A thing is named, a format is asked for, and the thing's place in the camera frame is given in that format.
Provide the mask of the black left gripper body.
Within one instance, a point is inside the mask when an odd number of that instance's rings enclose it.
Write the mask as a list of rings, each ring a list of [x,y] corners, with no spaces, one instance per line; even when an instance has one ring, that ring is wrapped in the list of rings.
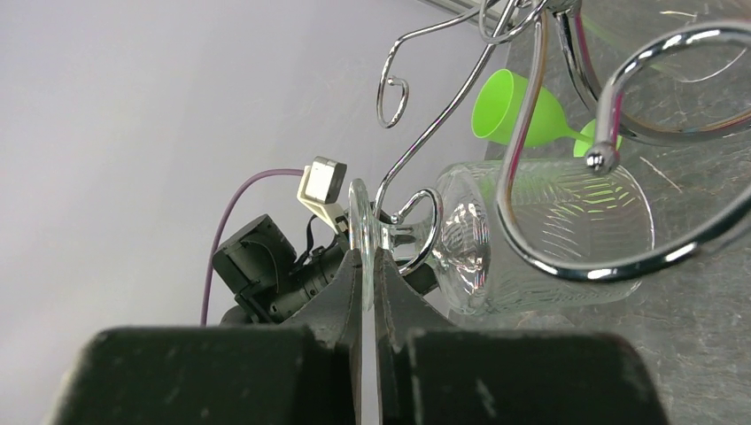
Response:
[[[270,302],[268,314],[271,321],[284,322],[324,290],[333,281],[344,255],[340,248],[316,248],[311,259],[291,275],[291,288],[281,291]],[[437,287],[436,276],[427,264],[406,275],[405,279],[423,296]]]

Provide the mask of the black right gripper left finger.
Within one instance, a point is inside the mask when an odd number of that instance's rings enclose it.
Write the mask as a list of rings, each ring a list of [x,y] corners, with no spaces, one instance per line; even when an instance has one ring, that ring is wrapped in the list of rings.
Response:
[[[120,327],[94,335],[50,424],[358,424],[360,253],[280,325]]]

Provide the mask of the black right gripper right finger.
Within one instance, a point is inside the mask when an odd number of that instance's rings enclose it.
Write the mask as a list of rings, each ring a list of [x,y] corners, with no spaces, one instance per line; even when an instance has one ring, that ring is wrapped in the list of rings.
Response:
[[[460,328],[374,257],[383,424],[665,424],[646,369],[621,336]]]

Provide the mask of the clear wine glass front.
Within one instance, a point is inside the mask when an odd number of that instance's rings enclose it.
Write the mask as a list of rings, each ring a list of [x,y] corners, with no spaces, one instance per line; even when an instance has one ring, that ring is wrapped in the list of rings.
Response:
[[[377,248],[404,249],[413,261],[429,238],[426,265],[450,308],[463,315],[527,312],[614,302],[639,287],[566,282],[540,273],[509,247],[501,231],[498,160],[445,168],[435,187],[443,201],[440,230],[434,216],[415,224],[380,224],[360,180],[350,187],[352,247],[372,271]],[[511,205],[518,228],[538,251],[567,262],[610,262],[654,248],[646,196],[623,167],[598,176],[577,159],[526,159],[519,163]]]

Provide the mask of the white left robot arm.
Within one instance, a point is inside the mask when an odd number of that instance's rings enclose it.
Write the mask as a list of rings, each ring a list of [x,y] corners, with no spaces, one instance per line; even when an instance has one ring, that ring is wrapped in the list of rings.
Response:
[[[221,318],[229,326],[306,326],[312,330],[344,328],[360,320],[360,290],[355,282],[345,302],[328,286],[335,281],[349,242],[335,236],[328,246],[314,246],[306,232],[306,251],[294,248],[266,214],[248,223],[213,254],[209,266],[232,291],[236,306]]]

